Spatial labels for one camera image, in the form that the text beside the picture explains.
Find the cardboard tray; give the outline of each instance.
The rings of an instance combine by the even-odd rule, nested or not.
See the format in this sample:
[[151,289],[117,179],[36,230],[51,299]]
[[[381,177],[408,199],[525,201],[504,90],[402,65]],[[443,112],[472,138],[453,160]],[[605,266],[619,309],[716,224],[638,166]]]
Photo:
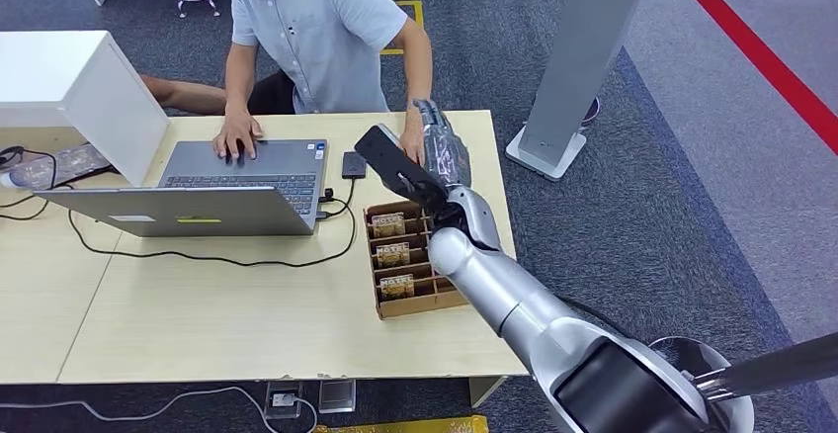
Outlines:
[[[384,214],[404,213],[404,235],[374,238],[372,217]],[[431,311],[445,307],[468,304],[460,292],[447,278],[434,272],[428,262],[428,240],[431,236],[432,222],[418,204],[404,201],[400,203],[372,206],[364,210],[367,229],[367,242],[370,254],[370,266],[373,269],[373,290],[376,295],[378,317],[388,317]],[[407,242],[410,245],[410,264],[381,268],[376,259],[376,248],[390,243]],[[380,280],[397,275],[413,275],[415,296],[402,300],[381,300]]]

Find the black pants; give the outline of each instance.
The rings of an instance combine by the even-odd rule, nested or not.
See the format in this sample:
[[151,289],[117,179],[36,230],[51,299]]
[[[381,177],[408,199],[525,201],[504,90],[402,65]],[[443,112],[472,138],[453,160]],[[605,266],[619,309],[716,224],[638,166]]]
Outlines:
[[293,115],[293,81],[282,70],[253,86],[250,115]]

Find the floor socket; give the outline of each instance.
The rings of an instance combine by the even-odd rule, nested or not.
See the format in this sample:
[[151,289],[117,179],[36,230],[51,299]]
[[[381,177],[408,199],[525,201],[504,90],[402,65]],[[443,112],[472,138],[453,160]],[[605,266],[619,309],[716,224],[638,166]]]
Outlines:
[[320,413],[355,411],[355,381],[320,381]]
[[280,418],[299,418],[302,403],[295,401],[287,405],[285,395],[302,397],[301,381],[270,381],[268,393],[265,396],[265,418],[277,420]]

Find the headphones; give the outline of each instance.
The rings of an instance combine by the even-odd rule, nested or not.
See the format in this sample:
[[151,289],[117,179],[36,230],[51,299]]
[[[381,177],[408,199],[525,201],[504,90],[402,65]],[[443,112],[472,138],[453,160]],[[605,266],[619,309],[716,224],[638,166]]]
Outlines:
[[23,159],[24,151],[26,151],[26,149],[23,146],[9,146],[8,148],[0,151],[0,166],[9,164],[15,158]]

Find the man's right hand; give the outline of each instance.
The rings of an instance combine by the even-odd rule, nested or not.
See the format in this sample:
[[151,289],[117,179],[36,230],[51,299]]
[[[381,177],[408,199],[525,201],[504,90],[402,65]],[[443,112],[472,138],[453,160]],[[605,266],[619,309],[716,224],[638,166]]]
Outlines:
[[218,136],[212,141],[212,149],[219,158],[226,157],[227,152],[233,159],[238,159],[238,141],[244,144],[250,159],[256,159],[256,148],[253,140],[262,137],[262,127],[246,110],[226,112],[224,125]]

